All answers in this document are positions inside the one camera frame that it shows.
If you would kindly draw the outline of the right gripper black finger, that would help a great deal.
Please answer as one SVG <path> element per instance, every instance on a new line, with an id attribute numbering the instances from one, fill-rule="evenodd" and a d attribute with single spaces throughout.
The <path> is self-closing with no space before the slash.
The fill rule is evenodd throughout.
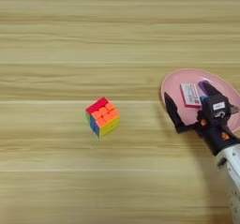
<path id="1" fill-rule="evenodd" d="M 186 125 L 182 121 L 180 115 L 178 114 L 177 106 L 175 105 L 173 99 L 167 93 L 164 93 L 164 99 L 165 99 L 165 106 L 166 106 L 167 113 L 170 116 L 174 124 L 175 130 L 178 134 L 181 134 L 190 130 L 195 130 L 196 132 L 199 131 L 198 121 L 189 125 Z"/>
<path id="2" fill-rule="evenodd" d="M 210 82 L 202 83 L 205 98 L 202 100 L 203 108 L 209 109 L 210 113 L 237 113 L 239 107 L 230 103 L 229 99 L 220 93 Z"/>

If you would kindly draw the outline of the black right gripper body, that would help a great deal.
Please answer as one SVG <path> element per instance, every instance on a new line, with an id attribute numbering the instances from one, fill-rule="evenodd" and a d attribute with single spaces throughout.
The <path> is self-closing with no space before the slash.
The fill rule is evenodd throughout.
<path id="1" fill-rule="evenodd" d="M 203 111 L 198 111 L 197 120 L 196 131 L 206 142 L 214 156 L 227 147 L 240 144 L 240 139 L 227 126 L 211 124 Z"/>

